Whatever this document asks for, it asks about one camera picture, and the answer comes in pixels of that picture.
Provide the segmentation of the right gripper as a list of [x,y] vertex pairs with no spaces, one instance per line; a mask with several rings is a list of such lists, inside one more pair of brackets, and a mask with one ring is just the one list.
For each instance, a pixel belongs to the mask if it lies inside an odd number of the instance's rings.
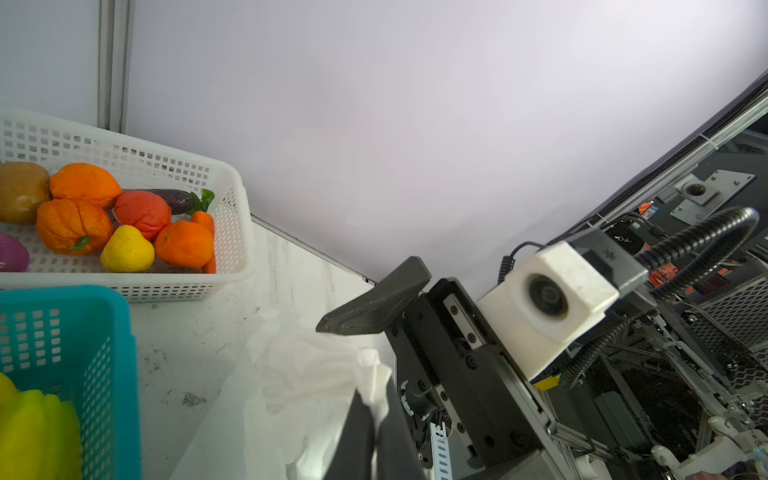
[[455,280],[410,256],[371,290],[325,314],[318,333],[386,330],[420,459],[437,479],[466,453],[475,479],[572,479],[556,422]]

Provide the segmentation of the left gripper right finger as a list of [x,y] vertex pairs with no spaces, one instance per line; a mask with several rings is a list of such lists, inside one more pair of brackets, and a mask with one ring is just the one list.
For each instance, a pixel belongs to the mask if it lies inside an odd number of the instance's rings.
[[376,478],[425,480],[426,475],[412,439],[398,389],[390,380],[386,389],[389,411],[381,422],[376,443]]

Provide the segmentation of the white plastic bag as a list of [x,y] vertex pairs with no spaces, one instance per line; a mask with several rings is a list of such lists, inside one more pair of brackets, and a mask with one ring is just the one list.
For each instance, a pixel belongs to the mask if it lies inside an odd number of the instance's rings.
[[294,310],[258,316],[172,478],[320,479],[354,394],[381,425],[394,375],[386,336],[318,333],[317,323]]

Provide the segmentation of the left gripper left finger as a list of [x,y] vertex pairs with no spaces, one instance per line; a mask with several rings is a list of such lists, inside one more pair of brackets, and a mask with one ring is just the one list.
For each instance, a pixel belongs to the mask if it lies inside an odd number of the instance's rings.
[[371,409],[355,392],[324,480],[371,480],[374,447]]

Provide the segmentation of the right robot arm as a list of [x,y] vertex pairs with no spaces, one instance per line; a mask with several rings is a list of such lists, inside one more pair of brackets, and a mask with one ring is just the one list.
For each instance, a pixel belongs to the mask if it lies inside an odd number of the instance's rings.
[[[767,438],[749,417],[767,392],[734,389],[699,351],[672,302],[713,273],[759,221],[733,207],[645,251],[601,229],[542,245],[524,265],[512,256],[497,285],[473,300],[453,278],[433,281],[416,256],[372,290],[327,313],[317,331],[385,334],[398,371],[380,426],[355,397],[327,470],[330,479],[447,479],[457,435],[477,479],[763,479]],[[697,395],[708,418],[698,449],[679,460],[652,444],[646,456],[608,447],[562,425],[540,400],[545,382],[570,389],[636,327]]]

